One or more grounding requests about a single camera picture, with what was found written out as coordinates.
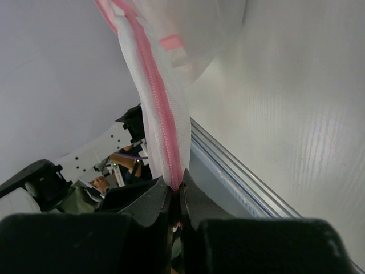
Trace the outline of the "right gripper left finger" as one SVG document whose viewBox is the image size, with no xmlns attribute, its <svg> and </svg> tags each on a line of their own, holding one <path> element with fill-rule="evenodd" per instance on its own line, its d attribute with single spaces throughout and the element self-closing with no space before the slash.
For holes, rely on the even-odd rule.
<svg viewBox="0 0 365 274">
<path fill-rule="evenodd" d="M 10 215 L 2 273 L 168 273 L 171 189 L 162 181 L 118 213 Z"/>
</svg>

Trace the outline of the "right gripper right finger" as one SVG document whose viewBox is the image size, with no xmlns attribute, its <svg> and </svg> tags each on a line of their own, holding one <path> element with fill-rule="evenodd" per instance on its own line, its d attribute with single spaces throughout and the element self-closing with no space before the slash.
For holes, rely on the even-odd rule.
<svg viewBox="0 0 365 274">
<path fill-rule="evenodd" d="M 355 273 L 338 233 L 324 220 L 236 218 L 188 171 L 179 196 L 186 273 Z"/>
</svg>

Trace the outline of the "small white mesh laundry bag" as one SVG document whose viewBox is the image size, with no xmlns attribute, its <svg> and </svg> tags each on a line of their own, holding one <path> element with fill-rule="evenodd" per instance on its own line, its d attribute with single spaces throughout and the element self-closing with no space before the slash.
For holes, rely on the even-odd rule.
<svg viewBox="0 0 365 274">
<path fill-rule="evenodd" d="M 177 190 L 189 166 L 186 89 L 242 28 L 245 1 L 97 1 L 143 112 L 152 175 Z"/>
</svg>

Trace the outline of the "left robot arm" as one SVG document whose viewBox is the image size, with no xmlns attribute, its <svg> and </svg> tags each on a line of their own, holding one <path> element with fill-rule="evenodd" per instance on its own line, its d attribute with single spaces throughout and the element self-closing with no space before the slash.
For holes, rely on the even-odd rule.
<svg viewBox="0 0 365 274">
<path fill-rule="evenodd" d="M 1 218 L 17 213 L 61 211 L 76 186 L 93 201 L 112 187 L 140 179 L 148 164 L 142 109 L 129 109 L 104 134 L 55 160 L 41 159 L 21 168 L 1 184 Z"/>
</svg>

